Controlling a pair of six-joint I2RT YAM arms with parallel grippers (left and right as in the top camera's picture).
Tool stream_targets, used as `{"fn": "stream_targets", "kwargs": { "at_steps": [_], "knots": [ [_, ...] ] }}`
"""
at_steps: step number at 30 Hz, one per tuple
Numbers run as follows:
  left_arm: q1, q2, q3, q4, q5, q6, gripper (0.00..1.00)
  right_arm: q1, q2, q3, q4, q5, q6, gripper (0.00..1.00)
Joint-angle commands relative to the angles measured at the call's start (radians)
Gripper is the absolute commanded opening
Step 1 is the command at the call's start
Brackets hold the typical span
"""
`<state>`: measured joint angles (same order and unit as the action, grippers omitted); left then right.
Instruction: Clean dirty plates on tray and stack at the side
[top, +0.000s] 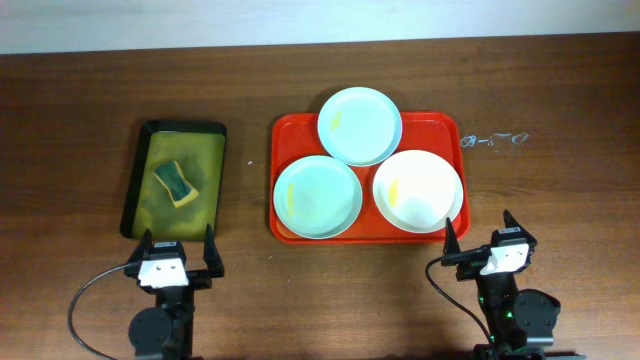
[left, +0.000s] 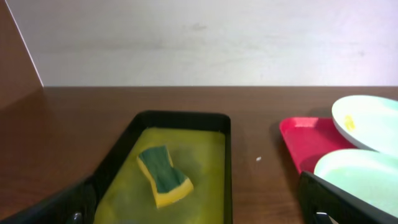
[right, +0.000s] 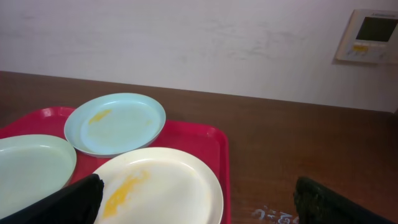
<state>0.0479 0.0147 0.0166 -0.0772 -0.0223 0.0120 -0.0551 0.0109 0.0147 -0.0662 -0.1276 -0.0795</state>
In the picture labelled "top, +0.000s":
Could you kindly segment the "green and yellow sponge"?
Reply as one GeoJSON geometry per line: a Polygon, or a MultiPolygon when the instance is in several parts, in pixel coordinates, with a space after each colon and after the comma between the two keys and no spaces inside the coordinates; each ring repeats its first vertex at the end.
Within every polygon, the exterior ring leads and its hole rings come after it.
{"type": "Polygon", "coordinates": [[[175,208],[180,208],[199,196],[199,191],[186,179],[180,164],[175,160],[159,165],[153,175],[166,189],[175,208]]]}

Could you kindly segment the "light blue plate top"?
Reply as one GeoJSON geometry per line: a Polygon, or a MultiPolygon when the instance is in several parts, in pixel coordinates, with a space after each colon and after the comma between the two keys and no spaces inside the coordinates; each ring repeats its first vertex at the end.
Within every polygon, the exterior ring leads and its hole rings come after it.
{"type": "Polygon", "coordinates": [[[384,93],[367,87],[336,92],[322,105],[317,132],[324,149],[348,165],[366,167],[388,158],[399,146],[399,109],[384,93]]]}

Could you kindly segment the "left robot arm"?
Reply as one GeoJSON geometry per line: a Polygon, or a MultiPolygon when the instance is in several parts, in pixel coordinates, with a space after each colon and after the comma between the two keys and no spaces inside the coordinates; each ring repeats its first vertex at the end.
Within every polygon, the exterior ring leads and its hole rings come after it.
{"type": "Polygon", "coordinates": [[[188,270],[179,241],[155,242],[147,230],[127,260],[124,274],[155,297],[155,305],[141,310],[128,330],[137,359],[193,359],[194,294],[212,287],[224,276],[224,265],[214,242],[214,230],[204,233],[204,269],[188,270]]]}

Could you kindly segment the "white plate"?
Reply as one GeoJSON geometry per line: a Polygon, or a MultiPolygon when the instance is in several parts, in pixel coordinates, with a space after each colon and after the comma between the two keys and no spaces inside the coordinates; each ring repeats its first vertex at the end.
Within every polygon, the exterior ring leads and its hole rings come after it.
{"type": "Polygon", "coordinates": [[[398,152],[375,173],[372,191],[382,216],[403,231],[426,234],[454,220],[464,201],[462,180],[444,158],[423,150],[398,152]]]}

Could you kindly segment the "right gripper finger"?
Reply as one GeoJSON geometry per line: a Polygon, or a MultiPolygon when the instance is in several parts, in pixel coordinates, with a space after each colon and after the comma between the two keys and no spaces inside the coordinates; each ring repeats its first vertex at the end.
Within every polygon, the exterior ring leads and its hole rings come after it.
{"type": "Polygon", "coordinates": [[[457,238],[455,229],[453,227],[452,220],[449,217],[447,217],[445,221],[445,230],[446,230],[446,233],[445,233],[443,254],[447,256],[447,255],[460,253],[461,250],[460,250],[458,238],[457,238]]]}
{"type": "Polygon", "coordinates": [[[523,228],[520,223],[514,218],[508,209],[505,209],[502,213],[504,221],[504,229],[509,231],[522,231],[523,228]]]}

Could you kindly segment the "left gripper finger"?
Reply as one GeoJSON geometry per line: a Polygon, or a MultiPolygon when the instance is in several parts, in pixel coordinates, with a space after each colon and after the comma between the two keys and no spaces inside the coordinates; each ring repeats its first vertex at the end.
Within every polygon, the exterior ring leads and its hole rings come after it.
{"type": "Polygon", "coordinates": [[[206,226],[204,236],[203,261],[211,278],[222,278],[224,265],[214,242],[214,230],[210,224],[206,226]]]}
{"type": "Polygon", "coordinates": [[[140,242],[134,249],[133,253],[130,256],[130,263],[140,263],[144,260],[145,257],[149,256],[149,252],[152,248],[152,233],[149,229],[147,229],[140,242]]]}

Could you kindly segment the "light blue plate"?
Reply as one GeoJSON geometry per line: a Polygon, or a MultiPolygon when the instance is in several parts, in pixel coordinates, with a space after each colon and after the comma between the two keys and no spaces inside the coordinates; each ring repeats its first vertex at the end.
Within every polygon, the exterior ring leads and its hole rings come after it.
{"type": "Polygon", "coordinates": [[[313,240],[348,230],[363,201],[355,172],[324,155],[306,156],[288,165],[276,179],[272,195],[280,222],[294,234],[313,240]]]}
{"type": "Polygon", "coordinates": [[[317,132],[324,149],[348,165],[366,167],[388,158],[399,146],[399,109],[384,93],[367,87],[336,92],[322,105],[317,132]]]}

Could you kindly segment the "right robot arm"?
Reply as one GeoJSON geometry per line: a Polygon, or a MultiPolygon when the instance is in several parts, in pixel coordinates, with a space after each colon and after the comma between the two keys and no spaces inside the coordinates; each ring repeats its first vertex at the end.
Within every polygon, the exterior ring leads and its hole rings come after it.
{"type": "Polygon", "coordinates": [[[509,211],[504,227],[491,241],[463,251],[450,220],[445,221],[443,266],[456,268],[458,281],[473,280],[479,306],[486,318],[486,345],[472,350],[474,359],[551,359],[546,349],[554,343],[553,329],[561,311],[555,297],[535,289],[517,287],[515,276],[530,264],[538,245],[509,211]]]}

